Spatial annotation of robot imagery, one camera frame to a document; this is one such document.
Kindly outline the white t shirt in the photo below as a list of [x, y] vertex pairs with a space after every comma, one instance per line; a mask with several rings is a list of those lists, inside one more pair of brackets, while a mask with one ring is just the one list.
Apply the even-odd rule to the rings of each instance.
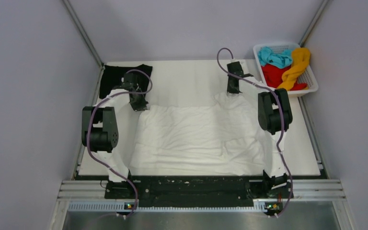
[[138, 175], [280, 175], [278, 136], [258, 124], [258, 100], [219, 93], [211, 106], [153, 105], [139, 116], [129, 167]]

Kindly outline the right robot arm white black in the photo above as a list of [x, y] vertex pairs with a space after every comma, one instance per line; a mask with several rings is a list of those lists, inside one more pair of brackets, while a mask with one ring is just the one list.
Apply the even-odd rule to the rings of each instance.
[[262, 192], [267, 197], [291, 198], [293, 177], [285, 161], [284, 138], [293, 121], [288, 93], [271, 89], [245, 74], [238, 61], [231, 61], [223, 70], [228, 74], [227, 92], [240, 93], [241, 83], [252, 85], [253, 102], [257, 104], [257, 119], [267, 139]]

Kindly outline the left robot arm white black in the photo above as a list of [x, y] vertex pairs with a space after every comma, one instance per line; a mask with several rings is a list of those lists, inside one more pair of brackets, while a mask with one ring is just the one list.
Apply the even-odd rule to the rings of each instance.
[[[149, 80], [150, 88], [145, 91], [138, 91], [137, 79], [138, 75], [142, 74]], [[110, 94], [102, 99], [95, 106], [86, 106], [82, 110], [82, 128], [81, 141], [86, 147], [89, 156], [97, 163], [104, 166], [117, 177], [121, 178], [116, 186], [116, 192], [123, 198], [129, 198], [135, 194], [135, 199], [138, 200], [138, 190], [134, 183], [113, 169], [105, 161], [95, 157], [94, 152], [105, 151], [112, 153], [112, 150], [118, 144], [118, 129], [114, 107], [102, 107], [103, 104], [124, 94], [145, 95], [152, 89], [152, 80], [149, 74], [132, 69], [124, 74], [124, 81], [122, 82], [122, 89], [114, 94]]]

